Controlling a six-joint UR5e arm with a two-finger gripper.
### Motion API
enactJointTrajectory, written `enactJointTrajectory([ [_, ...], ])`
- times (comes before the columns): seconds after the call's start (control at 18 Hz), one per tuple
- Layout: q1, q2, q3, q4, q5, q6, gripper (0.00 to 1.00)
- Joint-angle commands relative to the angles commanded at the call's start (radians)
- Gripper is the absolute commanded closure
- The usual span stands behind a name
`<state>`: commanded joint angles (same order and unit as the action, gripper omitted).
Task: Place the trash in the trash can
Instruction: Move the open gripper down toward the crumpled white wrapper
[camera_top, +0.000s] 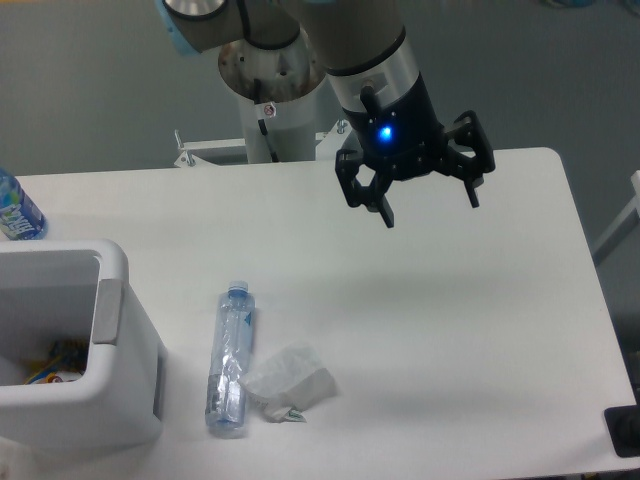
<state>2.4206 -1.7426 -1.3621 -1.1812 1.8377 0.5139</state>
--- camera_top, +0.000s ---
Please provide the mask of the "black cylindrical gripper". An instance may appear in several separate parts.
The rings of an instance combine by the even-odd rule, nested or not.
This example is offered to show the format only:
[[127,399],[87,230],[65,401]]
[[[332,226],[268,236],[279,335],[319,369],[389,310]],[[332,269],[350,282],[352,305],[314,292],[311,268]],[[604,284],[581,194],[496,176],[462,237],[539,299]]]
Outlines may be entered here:
[[[422,77],[401,98],[382,108],[371,120],[366,112],[345,112],[363,149],[336,152],[335,173],[346,203],[378,213],[387,228],[394,212],[386,199],[393,179],[409,180],[434,170],[463,182],[472,208],[476,189],[496,168],[494,151],[473,110],[463,112],[444,129],[438,121]],[[358,180],[361,167],[374,172],[368,185]]]

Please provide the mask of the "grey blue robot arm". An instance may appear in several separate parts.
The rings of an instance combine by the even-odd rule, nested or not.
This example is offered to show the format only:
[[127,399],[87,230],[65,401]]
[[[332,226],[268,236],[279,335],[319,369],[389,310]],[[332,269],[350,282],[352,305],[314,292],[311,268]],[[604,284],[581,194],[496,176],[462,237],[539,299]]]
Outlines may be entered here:
[[445,128],[434,112],[394,1],[159,1],[175,46],[200,54],[236,41],[281,52],[301,34],[355,131],[359,147],[336,153],[347,204],[394,224],[391,184],[437,172],[463,182],[472,207],[494,171],[473,111]]

